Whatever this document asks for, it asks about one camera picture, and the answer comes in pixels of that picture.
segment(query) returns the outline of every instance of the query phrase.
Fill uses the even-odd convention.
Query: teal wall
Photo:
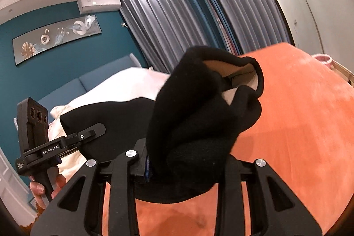
[[[13,118],[27,97],[39,100],[72,79],[133,53],[146,62],[119,12],[97,13],[102,34],[75,40],[15,66],[12,39],[36,28],[79,17],[76,2],[41,8],[0,25],[0,147],[12,165],[19,157]]]

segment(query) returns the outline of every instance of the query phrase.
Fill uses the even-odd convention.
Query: black fabric
[[[221,93],[232,88],[231,80],[210,69],[205,60],[237,67],[252,64],[257,89],[239,86],[228,105]],[[90,104],[62,115],[60,121],[67,135],[99,122],[105,125],[105,135],[80,149],[86,158],[100,162],[113,160],[146,137],[152,177],[147,184],[136,184],[136,198],[175,203],[198,196],[218,182],[238,135],[261,115],[262,92],[263,74],[255,59],[192,47],[156,102],[139,98]]]
[[[229,84],[216,77],[205,60],[238,67],[251,63],[258,75],[257,89],[240,86],[229,106],[221,95]],[[237,136],[261,115],[258,97],[262,93],[263,74],[255,59],[210,47],[187,50],[157,95],[146,138],[154,178],[175,184],[170,193],[165,187],[164,195],[157,195],[160,202],[175,201],[176,187],[183,201],[218,182]]]
[[[104,162],[134,148],[137,140],[146,137],[153,107],[154,101],[147,98],[136,98],[128,102],[99,102],[61,115],[60,122],[67,135],[96,123],[104,124],[106,133],[79,149],[86,159],[94,158]]]

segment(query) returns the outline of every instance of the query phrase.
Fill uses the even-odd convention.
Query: blue headboard
[[[77,79],[71,80],[43,97],[38,103],[43,105],[48,110],[48,113],[50,113],[53,107],[68,104],[73,99],[90,91],[117,72],[130,67],[141,67],[138,59],[132,53],[92,70]],[[51,115],[48,115],[48,120],[50,123],[54,119]]]

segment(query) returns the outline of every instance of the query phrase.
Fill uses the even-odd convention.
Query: handle grip
[[[50,179],[49,179],[49,176],[48,176],[48,173],[47,171],[43,171],[43,172],[38,172],[38,173],[35,173],[33,175],[34,177],[34,181],[42,184],[45,188],[45,195],[50,202],[52,202],[52,192],[54,191],[53,190],[53,187],[52,187],[52,183],[50,182]]]

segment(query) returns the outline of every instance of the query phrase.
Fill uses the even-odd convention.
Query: golden leaf decoration
[[[34,55],[34,47],[31,43],[25,42],[21,48],[21,55],[26,60]]]

